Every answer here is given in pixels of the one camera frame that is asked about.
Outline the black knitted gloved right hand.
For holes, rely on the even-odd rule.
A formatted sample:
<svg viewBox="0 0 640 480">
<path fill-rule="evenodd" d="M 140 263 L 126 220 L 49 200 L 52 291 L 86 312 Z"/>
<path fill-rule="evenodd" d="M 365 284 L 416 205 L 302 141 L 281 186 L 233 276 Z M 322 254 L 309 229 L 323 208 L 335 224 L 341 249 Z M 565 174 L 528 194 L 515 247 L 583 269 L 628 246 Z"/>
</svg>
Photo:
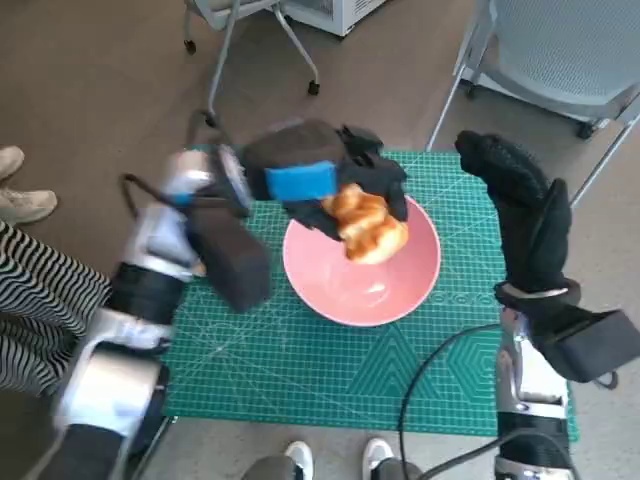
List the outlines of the black knitted gloved right hand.
<svg viewBox="0 0 640 480">
<path fill-rule="evenodd" d="M 499 218 L 506 282 L 526 293 L 562 289 L 572 223 L 567 184 L 550 181 L 525 149 L 494 134 L 460 132 L 461 168 L 481 179 Z"/>
</svg>

